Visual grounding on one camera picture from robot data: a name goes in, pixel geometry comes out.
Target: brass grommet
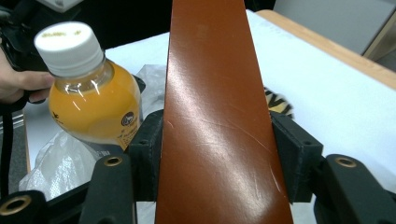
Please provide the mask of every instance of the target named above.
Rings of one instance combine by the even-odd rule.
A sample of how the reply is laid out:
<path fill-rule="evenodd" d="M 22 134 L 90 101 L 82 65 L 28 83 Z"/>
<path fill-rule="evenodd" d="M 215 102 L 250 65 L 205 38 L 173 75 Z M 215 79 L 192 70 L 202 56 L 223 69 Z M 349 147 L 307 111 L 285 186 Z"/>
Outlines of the brass grommet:
<path fill-rule="evenodd" d="M 335 158 L 335 161 L 338 164 L 345 166 L 347 168 L 354 168 L 357 166 L 356 162 L 354 162 L 348 158 L 345 158 L 345 157 L 337 157 L 337 158 Z"/>
<path fill-rule="evenodd" d="M 11 198 L 10 200 L 1 205 L 0 215 L 9 216 L 19 213 L 21 210 L 27 207 L 27 205 L 29 205 L 31 201 L 32 198 L 29 195 L 22 195 Z"/>
<path fill-rule="evenodd" d="M 106 166 L 116 166 L 118 164 L 122 163 L 122 158 L 121 157 L 110 157 L 107 160 L 105 160 L 105 165 Z"/>

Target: leather surface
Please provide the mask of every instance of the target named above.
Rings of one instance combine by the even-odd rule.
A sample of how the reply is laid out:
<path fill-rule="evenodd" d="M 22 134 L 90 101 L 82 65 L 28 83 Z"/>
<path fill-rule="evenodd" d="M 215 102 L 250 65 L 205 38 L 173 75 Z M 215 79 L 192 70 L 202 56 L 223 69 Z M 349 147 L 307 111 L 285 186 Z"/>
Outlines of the leather surface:
<path fill-rule="evenodd" d="M 173 2 L 156 223 L 292 223 L 243 1 Z"/>

